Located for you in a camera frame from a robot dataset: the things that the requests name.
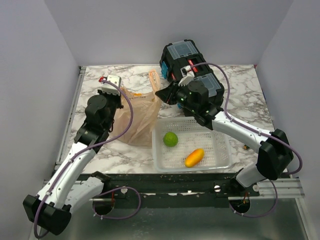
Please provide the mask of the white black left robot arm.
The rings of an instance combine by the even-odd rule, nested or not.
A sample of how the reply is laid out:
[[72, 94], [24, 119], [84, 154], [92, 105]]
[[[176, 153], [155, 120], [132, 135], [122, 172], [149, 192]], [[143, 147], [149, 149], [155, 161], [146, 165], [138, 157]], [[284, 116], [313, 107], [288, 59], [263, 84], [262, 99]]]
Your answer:
[[110, 138], [117, 109], [123, 108], [122, 99], [128, 97], [119, 87], [103, 87], [89, 98], [85, 108], [86, 118], [77, 131], [67, 157], [47, 184], [35, 195], [27, 195], [23, 207], [33, 222], [37, 239], [48, 233], [61, 234], [68, 226], [72, 214], [95, 196], [107, 197], [111, 185], [106, 178], [90, 177], [78, 190], [72, 190], [85, 166], [96, 156], [104, 144], [124, 135], [128, 128]]

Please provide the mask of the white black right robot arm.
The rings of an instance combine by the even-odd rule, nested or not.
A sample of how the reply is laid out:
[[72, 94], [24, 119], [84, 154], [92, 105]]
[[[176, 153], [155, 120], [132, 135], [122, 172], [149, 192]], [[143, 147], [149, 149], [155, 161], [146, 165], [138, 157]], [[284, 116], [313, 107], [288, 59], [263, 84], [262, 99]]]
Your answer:
[[228, 115], [221, 105], [224, 102], [221, 83], [204, 83], [192, 80], [179, 86], [172, 81], [155, 94], [168, 105], [180, 104], [196, 122], [212, 131], [224, 133], [250, 147], [258, 154], [257, 162], [237, 172], [230, 183], [230, 191], [241, 196], [258, 181], [276, 180], [294, 156], [286, 134], [279, 129], [273, 132], [240, 121]]

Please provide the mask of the translucent orange plastic bag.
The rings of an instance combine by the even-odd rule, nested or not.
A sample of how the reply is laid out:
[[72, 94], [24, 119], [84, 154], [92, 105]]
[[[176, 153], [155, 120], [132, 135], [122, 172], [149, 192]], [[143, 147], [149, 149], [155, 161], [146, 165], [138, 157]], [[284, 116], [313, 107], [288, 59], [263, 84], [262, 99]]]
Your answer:
[[126, 87], [122, 87], [125, 95], [129, 98], [133, 109], [133, 121], [128, 131], [118, 138], [124, 144], [136, 147], [152, 146], [152, 131], [156, 125], [158, 113], [162, 102], [155, 95], [161, 88], [161, 81], [156, 70], [148, 73], [151, 92], [134, 93]]

